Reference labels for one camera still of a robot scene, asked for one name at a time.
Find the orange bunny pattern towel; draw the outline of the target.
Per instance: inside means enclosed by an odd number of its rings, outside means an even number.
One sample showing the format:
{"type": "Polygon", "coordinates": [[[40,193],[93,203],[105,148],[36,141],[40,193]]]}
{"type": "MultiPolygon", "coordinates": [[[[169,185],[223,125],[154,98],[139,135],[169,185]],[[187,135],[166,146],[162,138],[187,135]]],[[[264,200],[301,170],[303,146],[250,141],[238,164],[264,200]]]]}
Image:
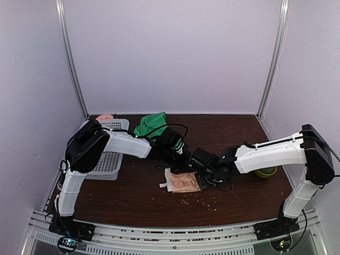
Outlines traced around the orange bunny pattern towel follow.
{"type": "Polygon", "coordinates": [[[159,184],[159,187],[166,188],[171,193],[191,193],[201,191],[194,173],[174,174],[170,168],[164,171],[165,183],[159,184]]]}

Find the green microfiber towel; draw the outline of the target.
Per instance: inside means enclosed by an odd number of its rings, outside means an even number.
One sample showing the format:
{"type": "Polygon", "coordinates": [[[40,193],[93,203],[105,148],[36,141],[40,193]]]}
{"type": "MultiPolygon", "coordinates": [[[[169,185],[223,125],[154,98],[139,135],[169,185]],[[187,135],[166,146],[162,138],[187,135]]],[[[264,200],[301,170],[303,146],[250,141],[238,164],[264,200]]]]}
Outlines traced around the green microfiber towel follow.
{"type": "Polygon", "coordinates": [[[179,132],[184,138],[189,130],[188,127],[183,124],[168,123],[167,114],[161,112],[142,117],[139,125],[134,128],[133,134],[137,138],[144,138],[156,145],[156,139],[162,134],[166,127],[179,132]]]}

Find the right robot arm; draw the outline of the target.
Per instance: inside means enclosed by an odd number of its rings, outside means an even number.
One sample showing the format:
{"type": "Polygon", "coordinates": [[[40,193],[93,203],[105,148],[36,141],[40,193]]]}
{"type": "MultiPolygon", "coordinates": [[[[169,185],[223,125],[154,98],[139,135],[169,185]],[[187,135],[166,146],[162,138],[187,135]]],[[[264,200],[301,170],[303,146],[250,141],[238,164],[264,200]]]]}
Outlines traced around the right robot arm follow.
{"type": "Polygon", "coordinates": [[[264,168],[302,165],[299,184],[285,199],[280,217],[272,224],[273,231],[282,235],[292,227],[293,219],[317,190],[335,178],[332,156],[333,151],[319,132],[311,124],[305,124],[291,136],[264,143],[245,142],[225,148],[219,156],[197,148],[188,166],[204,175],[208,183],[218,184],[264,168]]]}

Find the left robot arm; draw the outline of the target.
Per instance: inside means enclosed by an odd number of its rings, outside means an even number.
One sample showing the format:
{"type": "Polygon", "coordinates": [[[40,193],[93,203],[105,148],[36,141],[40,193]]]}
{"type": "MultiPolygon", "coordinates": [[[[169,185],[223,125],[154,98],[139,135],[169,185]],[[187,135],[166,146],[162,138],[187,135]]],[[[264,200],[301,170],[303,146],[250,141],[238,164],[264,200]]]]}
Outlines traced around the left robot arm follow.
{"type": "Polygon", "coordinates": [[[140,159],[164,162],[176,172],[184,170],[191,153],[185,135],[163,124],[145,134],[125,129],[110,129],[96,120],[89,120],[67,142],[59,170],[62,181],[54,202],[58,216],[55,226],[65,236],[73,235],[76,223],[70,220],[82,184],[106,154],[129,155],[140,159]]]}

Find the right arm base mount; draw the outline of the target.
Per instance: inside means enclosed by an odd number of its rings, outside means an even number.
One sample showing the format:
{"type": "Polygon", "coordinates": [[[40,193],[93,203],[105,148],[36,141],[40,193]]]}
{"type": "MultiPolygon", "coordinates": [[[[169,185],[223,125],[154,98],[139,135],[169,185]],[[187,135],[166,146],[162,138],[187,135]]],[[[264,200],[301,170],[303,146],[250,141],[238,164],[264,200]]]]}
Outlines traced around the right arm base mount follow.
{"type": "Polygon", "coordinates": [[[254,224],[257,240],[270,240],[271,248],[276,252],[286,252],[293,246],[291,234],[300,229],[297,219],[280,216],[277,219],[254,224]]]}

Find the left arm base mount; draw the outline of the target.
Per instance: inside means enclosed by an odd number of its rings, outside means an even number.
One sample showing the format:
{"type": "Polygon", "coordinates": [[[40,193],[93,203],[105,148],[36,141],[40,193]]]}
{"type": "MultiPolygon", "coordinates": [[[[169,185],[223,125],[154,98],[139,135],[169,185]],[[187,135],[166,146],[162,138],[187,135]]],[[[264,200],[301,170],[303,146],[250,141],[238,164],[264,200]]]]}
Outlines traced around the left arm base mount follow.
{"type": "Polygon", "coordinates": [[[49,225],[50,232],[60,235],[57,248],[61,253],[74,252],[83,241],[91,241],[95,232],[95,225],[75,221],[72,216],[61,217],[53,212],[49,225]]]}

